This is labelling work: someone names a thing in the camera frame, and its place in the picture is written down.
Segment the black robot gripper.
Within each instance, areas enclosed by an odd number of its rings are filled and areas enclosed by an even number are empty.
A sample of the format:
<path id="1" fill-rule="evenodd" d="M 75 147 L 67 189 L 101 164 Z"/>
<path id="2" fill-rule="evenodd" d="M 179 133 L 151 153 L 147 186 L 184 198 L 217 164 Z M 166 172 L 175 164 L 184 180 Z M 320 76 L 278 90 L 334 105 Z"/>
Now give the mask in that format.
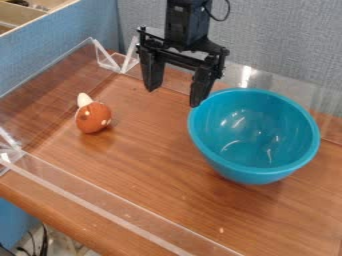
<path id="1" fill-rule="evenodd" d="M 153 92 L 162 86 L 167 64 L 194 71 L 190 106 L 197 107 L 208 98 L 216 80 L 224 76 L 229 49 L 208 37 L 202 37 L 189 46 L 181 46 L 170 42 L 158 29 L 139 27 L 138 32 L 137 51 L 146 89 Z"/>

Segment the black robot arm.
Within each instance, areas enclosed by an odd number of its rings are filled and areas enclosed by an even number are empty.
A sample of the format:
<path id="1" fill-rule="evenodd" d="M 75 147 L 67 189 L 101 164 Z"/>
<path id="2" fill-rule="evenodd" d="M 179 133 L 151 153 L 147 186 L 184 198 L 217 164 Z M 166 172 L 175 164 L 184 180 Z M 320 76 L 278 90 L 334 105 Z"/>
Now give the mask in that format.
<path id="1" fill-rule="evenodd" d="M 190 91 L 190 106 L 197 107 L 209 97 L 214 82 L 224 76 L 226 47 L 209 39 L 210 19 L 224 22 L 212 14 L 213 0 L 167 0 L 165 36 L 141 26 L 141 69 L 146 89 L 153 92 L 162 86 L 166 64 L 196 72 Z"/>

